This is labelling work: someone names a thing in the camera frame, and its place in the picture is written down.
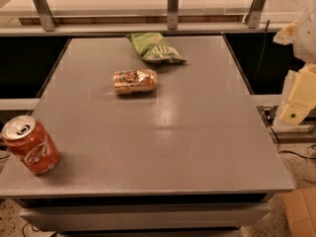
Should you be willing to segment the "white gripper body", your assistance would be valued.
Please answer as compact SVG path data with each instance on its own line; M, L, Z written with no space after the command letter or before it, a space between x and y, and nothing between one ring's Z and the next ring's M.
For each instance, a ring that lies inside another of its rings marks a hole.
M316 2L309 5L297 22L293 53L305 63L316 63Z

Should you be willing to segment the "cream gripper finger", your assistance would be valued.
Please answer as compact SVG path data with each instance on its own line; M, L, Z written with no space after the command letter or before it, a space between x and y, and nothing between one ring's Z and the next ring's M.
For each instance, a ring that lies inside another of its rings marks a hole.
M316 108L316 64L305 64L285 76L275 125L299 125Z
M292 44L297 23L298 21L295 20L278 31L274 36L274 42L282 45Z

